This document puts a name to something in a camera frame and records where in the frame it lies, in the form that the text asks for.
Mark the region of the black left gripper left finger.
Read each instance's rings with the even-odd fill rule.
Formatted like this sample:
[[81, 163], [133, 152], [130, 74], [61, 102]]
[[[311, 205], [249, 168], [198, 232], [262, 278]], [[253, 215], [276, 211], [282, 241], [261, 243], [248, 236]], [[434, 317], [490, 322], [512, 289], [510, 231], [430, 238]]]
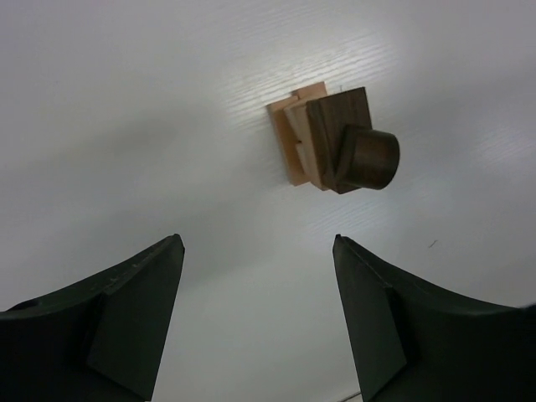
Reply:
[[184, 259], [170, 235], [1, 313], [3, 401], [149, 401]]

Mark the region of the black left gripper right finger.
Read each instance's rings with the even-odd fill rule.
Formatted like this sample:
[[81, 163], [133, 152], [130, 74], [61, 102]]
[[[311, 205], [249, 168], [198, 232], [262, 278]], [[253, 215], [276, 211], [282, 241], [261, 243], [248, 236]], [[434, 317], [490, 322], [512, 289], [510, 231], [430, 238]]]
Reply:
[[534, 306], [448, 291], [346, 236], [332, 252], [364, 400], [534, 400]]

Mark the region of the dark wood cube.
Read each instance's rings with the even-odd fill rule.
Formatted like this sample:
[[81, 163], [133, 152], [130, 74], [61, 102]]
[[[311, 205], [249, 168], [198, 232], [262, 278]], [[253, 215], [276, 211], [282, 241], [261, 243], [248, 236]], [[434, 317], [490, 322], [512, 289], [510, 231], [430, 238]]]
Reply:
[[335, 174], [336, 189], [339, 193], [356, 188], [381, 190], [393, 180], [399, 160], [399, 140], [394, 134], [347, 126]]

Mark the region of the plain long light wood block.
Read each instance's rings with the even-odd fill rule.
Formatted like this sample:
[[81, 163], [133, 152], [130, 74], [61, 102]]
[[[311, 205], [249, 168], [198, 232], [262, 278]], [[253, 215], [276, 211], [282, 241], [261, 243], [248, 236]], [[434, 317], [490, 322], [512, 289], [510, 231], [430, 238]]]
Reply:
[[293, 186], [300, 186], [309, 182], [296, 149], [298, 140], [284, 111], [286, 107], [298, 101], [299, 97], [297, 95], [290, 95], [266, 107], [281, 151], [287, 177]]

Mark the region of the dark wood arch block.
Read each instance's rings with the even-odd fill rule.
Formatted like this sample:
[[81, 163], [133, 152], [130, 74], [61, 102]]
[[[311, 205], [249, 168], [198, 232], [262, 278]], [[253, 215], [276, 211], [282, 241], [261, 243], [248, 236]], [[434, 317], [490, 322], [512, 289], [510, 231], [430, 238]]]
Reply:
[[358, 189], [338, 184], [335, 177], [347, 126], [372, 128], [366, 89], [359, 87], [309, 100], [306, 112], [322, 185], [338, 194]]

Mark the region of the thin light wood plank block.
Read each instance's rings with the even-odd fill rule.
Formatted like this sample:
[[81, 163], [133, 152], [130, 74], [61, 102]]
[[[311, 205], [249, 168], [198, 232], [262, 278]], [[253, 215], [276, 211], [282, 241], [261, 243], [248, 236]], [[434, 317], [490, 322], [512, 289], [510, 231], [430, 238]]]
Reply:
[[327, 191], [327, 186], [322, 181], [322, 173], [319, 164], [319, 157], [316, 154], [312, 141], [312, 131], [307, 117], [307, 105], [302, 104], [293, 109], [297, 123], [297, 134], [303, 145], [305, 159], [307, 161], [307, 173], [311, 183], [322, 191]]

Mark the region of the engraved long light wood block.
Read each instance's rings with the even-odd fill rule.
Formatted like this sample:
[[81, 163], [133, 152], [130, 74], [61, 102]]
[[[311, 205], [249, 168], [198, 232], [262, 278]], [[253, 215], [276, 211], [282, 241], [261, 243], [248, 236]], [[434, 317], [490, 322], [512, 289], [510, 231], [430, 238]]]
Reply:
[[303, 86], [292, 92], [299, 100], [319, 99], [327, 96], [327, 88], [324, 81]]

